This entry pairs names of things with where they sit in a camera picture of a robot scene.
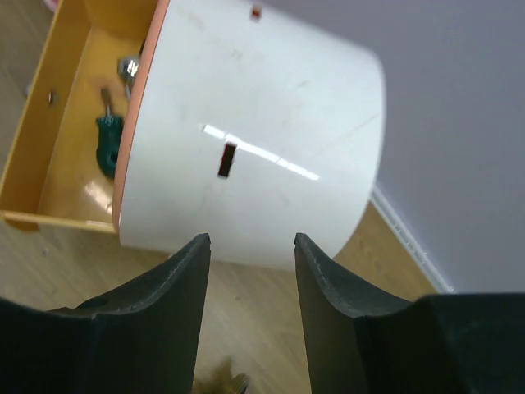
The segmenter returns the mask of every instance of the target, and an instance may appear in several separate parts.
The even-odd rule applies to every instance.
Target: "floor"
[[[0,167],[51,19],[41,0],[0,0]],[[123,249],[115,236],[49,227],[24,234],[0,222],[0,296],[38,309],[75,307],[164,259]],[[371,205],[336,260],[406,299],[434,291]],[[252,377],[250,393],[309,392],[293,273],[212,264],[196,375],[227,356],[234,372]]]

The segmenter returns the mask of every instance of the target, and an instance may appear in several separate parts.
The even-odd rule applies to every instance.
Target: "white cylindrical container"
[[[240,0],[171,1],[148,46],[132,143],[121,147],[129,160],[117,169],[121,243],[174,252],[208,232],[213,259],[293,268],[304,232],[336,254],[379,163],[377,58]]]

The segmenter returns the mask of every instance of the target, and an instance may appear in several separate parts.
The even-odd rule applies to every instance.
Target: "green handle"
[[[97,118],[98,147],[97,162],[103,174],[109,178],[115,177],[118,149],[121,146],[122,117],[106,115]]]

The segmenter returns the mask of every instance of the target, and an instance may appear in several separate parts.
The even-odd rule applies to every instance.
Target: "baseboard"
[[[404,225],[399,215],[395,212],[392,205],[390,205],[377,186],[375,186],[372,191],[371,200],[386,224],[388,224],[390,229],[399,239],[399,242],[401,242],[401,245],[403,245],[403,247],[409,252],[412,259],[416,262],[436,290],[440,293],[454,293],[454,288],[437,271],[436,266],[429,259],[425,250],[416,241],[413,234]]]

